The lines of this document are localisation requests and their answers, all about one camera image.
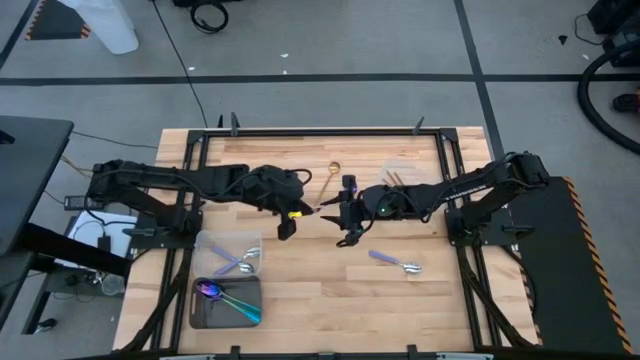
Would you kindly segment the black equipment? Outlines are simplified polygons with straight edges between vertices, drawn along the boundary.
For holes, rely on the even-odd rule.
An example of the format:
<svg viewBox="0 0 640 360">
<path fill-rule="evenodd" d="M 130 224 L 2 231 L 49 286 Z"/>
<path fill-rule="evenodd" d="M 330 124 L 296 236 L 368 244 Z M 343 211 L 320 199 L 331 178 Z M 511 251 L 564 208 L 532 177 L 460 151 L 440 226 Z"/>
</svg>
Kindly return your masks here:
<svg viewBox="0 0 640 360">
<path fill-rule="evenodd" d="M 640 41 L 640 0 L 597 0 L 587 18 L 596 34 L 605 35 L 605 53 Z"/>
</svg>

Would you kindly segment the white round column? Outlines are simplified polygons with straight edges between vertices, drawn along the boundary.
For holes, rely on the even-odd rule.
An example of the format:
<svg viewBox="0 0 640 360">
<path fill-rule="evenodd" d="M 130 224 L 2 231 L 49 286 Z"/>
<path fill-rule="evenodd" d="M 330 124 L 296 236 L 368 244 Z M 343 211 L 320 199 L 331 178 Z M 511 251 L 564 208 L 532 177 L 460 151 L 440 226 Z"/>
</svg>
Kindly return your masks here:
<svg viewBox="0 0 640 360">
<path fill-rule="evenodd" d="M 121 0 L 59 0 L 78 13 L 109 52 L 123 55 L 139 47 L 135 27 Z"/>
</svg>

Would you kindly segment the black metal table frame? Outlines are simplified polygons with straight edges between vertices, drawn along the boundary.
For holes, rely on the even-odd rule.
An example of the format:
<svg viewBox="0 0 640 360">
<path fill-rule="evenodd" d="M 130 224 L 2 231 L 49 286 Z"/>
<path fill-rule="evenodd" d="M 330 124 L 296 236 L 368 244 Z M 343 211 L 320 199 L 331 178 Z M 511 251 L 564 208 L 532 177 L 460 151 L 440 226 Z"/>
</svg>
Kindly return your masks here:
<svg viewBox="0 0 640 360">
<path fill-rule="evenodd" d="M 315 203 L 336 161 L 345 174 L 368 187 L 385 160 L 392 157 L 433 162 L 442 178 L 457 164 L 466 170 L 491 158 L 479 127 L 460 127 L 450 142 L 429 130 L 407 128 L 243 130 L 236 137 L 211 139 L 205 158 L 211 165 L 247 163 L 302 168 L 312 172 L 305 198 Z M 281 241 L 278 220 L 233 203 L 208 204 L 204 225 L 217 232 L 260 232 L 264 246 L 259 277 L 263 319 L 256 327 L 194 329 L 186 311 L 169 309 L 161 344 L 181 353 L 367 353 L 469 350 L 473 346 L 456 250 L 446 236 L 441 213 L 428 223 L 376 224 L 360 243 L 336 245 L 341 231 L 322 219 L 336 206 L 304 217 L 296 234 Z M 422 266 L 417 275 L 374 259 L 369 250 Z"/>
</svg>

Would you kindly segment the black desk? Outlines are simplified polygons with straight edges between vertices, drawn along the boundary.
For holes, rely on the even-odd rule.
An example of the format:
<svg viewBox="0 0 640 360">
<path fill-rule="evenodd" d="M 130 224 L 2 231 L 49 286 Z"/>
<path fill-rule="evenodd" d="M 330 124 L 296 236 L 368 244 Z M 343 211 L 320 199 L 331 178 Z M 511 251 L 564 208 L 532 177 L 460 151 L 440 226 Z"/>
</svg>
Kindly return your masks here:
<svg viewBox="0 0 640 360">
<path fill-rule="evenodd" d="M 68 120 L 0 115 L 0 330 L 40 256 L 129 272 L 129 260 L 30 222 L 73 127 Z"/>
</svg>

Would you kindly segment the dark grey plastic tray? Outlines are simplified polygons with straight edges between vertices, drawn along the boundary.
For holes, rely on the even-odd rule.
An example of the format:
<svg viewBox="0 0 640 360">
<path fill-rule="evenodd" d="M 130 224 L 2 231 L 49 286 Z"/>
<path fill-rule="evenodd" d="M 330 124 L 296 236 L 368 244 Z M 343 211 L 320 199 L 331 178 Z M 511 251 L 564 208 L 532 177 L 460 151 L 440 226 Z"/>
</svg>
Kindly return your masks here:
<svg viewBox="0 0 640 360">
<path fill-rule="evenodd" d="M 196 289 L 199 280 L 213 280 L 220 283 L 224 290 L 233 297 L 259 307 L 262 310 L 262 288 L 260 280 L 255 276 L 245 278 L 209 279 L 197 278 L 192 282 L 189 300 L 189 324 L 194 329 L 227 329 L 250 328 L 257 325 L 251 323 L 244 315 L 222 301 L 210 301 Z"/>
</svg>

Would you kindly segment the clear plastic cup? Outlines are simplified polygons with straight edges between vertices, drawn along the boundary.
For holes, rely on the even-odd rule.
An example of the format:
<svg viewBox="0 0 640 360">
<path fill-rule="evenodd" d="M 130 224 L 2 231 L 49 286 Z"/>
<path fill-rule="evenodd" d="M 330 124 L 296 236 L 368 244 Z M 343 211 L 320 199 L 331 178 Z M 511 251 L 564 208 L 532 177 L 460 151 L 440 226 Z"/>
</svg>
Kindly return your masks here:
<svg viewBox="0 0 640 360">
<path fill-rule="evenodd" d="M 125 279 L 121 276 L 108 274 L 101 280 L 101 291 L 106 296 L 116 296 L 125 292 Z"/>
</svg>

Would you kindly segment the clear plastic bin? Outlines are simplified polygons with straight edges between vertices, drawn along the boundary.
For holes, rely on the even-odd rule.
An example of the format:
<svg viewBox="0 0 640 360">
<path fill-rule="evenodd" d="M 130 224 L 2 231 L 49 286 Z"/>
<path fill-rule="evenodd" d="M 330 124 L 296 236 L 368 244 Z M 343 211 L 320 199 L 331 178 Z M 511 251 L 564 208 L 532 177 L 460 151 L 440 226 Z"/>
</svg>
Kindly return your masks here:
<svg viewBox="0 0 640 360">
<path fill-rule="evenodd" d="M 255 231 L 201 231 L 196 237 L 192 271 L 198 277 L 231 278 L 257 275 L 264 254 Z"/>
<path fill-rule="evenodd" d="M 387 185 L 383 181 L 385 170 L 391 174 L 396 172 L 404 185 L 435 184 L 441 181 L 441 176 L 433 162 L 427 161 L 424 163 L 419 160 L 392 157 L 385 160 L 383 165 L 374 172 L 374 177 L 369 186 Z"/>
</svg>

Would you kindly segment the black hazard-striped floor mat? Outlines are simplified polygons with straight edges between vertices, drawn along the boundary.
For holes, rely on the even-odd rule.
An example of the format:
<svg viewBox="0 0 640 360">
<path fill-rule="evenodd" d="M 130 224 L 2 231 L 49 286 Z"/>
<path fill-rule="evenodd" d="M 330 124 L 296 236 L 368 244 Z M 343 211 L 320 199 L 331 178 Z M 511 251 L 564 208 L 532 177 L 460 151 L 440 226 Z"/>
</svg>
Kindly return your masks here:
<svg viewBox="0 0 640 360">
<path fill-rule="evenodd" d="M 90 33 L 90 27 L 74 9 L 58 0 L 41 0 L 27 27 L 25 39 L 28 41 L 86 39 Z"/>
</svg>

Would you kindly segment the white sheet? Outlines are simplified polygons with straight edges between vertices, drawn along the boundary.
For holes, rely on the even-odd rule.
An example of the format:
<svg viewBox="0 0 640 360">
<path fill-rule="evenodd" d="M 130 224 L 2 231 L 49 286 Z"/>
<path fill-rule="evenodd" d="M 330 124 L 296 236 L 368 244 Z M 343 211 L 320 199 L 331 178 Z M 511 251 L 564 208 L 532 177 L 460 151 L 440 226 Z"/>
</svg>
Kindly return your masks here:
<svg viewBox="0 0 640 360">
<path fill-rule="evenodd" d="M 125 229 L 135 227 L 137 218 L 130 215 L 121 215 L 105 212 L 95 212 L 107 226 L 103 226 L 99 220 L 83 211 L 71 223 L 66 231 L 66 236 L 83 244 L 99 248 L 99 239 L 109 237 L 110 252 L 114 255 L 126 258 L 129 255 L 131 237 L 124 233 Z"/>
</svg>

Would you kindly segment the iridescent rainbow spoon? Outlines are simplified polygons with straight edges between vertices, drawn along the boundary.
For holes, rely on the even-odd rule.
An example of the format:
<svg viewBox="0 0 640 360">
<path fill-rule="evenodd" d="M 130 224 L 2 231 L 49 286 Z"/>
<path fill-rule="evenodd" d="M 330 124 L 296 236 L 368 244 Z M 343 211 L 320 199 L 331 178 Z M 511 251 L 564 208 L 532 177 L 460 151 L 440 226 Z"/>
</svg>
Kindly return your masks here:
<svg viewBox="0 0 640 360">
<path fill-rule="evenodd" d="M 242 313 L 254 323 L 258 323 L 261 320 L 260 308 L 230 296 L 229 294 L 225 293 L 220 287 L 211 288 L 207 297 L 212 301 L 222 301 L 226 303 L 239 313 Z"/>
<path fill-rule="evenodd" d="M 224 287 L 213 280 L 199 280 L 196 282 L 197 291 L 202 294 L 206 299 L 216 302 L 222 301 L 237 312 L 244 315 L 251 323 L 257 325 L 262 320 L 262 310 L 259 307 L 251 305 L 247 302 L 228 294 Z"/>
</svg>

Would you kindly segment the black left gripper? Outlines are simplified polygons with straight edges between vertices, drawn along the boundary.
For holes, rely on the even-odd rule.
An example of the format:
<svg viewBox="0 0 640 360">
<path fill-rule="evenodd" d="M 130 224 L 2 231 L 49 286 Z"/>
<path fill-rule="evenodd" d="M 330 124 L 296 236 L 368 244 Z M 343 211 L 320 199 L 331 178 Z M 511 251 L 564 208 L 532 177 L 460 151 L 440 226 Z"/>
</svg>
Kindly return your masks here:
<svg viewBox="0 0 640 360">
<path fill-rule="evenodd" d="M 282 216 L 303 216 L 322 207 L 302 200 L 304 182 L 290 169 L 272 165 L 257 167 L 244 179 L 244 203 Z"/>
</svg>

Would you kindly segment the black orange device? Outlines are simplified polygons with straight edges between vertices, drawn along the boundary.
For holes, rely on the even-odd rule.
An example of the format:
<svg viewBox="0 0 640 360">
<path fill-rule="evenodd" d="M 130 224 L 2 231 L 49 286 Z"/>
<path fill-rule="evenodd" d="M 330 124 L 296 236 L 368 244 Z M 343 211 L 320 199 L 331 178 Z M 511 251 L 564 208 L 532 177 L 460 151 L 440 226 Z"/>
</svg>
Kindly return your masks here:
<svg viewBox="0 0 640 360">
<path fill-rule="evenodd" d="M 612 100 L 611 107 L 618 113 L 640 113 L 640 94 L 621 94 Z"/>
</svg>

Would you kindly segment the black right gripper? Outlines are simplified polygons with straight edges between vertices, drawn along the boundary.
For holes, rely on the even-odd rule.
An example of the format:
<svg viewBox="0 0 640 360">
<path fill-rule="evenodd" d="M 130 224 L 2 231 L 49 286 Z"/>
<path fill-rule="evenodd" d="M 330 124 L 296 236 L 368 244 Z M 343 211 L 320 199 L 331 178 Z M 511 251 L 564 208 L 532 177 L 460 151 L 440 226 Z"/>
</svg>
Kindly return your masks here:
<svg viewBox="0 0 640 360">
<path fill-rule="evenodd" d="M 357 193 L 356 177 L 354 175 L 342 176 L 343 189 L 338 194 L 321 206 L 348 202 L 354 199 Z M 358 219 L 367 220 L 402 220 L 405 215 L 404 186 L 375 185 L 361 190 L 357 195 Z M 363 227 L 360 222 L 344 220 L 340 216 L 322 216 L 322 219 L 336 224 L 345 231 L 342 240 L 336 243 L 337 246 L 355 246 L 362 236 Z"/>
</svg>

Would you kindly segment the black hazard-striped platform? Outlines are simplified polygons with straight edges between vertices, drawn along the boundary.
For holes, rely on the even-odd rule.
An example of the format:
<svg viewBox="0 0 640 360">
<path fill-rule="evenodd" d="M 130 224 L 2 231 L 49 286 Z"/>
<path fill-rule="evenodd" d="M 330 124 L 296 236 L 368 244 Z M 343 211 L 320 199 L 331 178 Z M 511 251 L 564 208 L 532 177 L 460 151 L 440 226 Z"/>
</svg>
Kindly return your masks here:
<svg viewBox="0 0 640 360">
<path fill-rule="evenodd" d="M 513 200 L 517 225 L 533 231 L 519 252 L 533 283 L 535 329 L 545 350 L 631 355 L 633 348 L 571 179 Z"/>
</svg>

